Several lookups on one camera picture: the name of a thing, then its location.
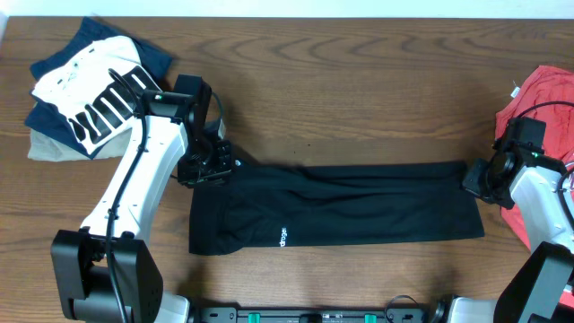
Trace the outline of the black polo shirt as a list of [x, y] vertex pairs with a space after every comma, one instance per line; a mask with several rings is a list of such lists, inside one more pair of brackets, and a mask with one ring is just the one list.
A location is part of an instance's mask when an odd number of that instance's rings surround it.
[[193, 193], [188, 250], [314, 247], [481, 238], [462, 161], [419, 164], [242, 166]]

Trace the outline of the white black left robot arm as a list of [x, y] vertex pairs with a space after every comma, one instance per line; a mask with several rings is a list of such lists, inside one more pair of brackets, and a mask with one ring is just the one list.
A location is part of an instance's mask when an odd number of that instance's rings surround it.
[[148, 244], [170, 177], [187, 188], [220, 185], [234, 164], [208, 122], [213, 94], [145, 91], [131, 142], [93, 211], [61, 230], [50, 255], [62, 311], [85, 322], [187, 322], [191, 303], [167, 292]]

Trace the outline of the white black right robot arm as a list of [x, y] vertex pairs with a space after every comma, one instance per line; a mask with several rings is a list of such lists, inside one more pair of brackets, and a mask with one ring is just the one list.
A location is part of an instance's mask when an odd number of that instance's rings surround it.
[[531, 256], [496, 300], [454, 297], [440, 302], [431, 322], [550, 322], [573, 291], [573, 201], [564, 163], [517, 148], [501, 165], [479, 161], [466, 190], [484, 201], [517, 206]]

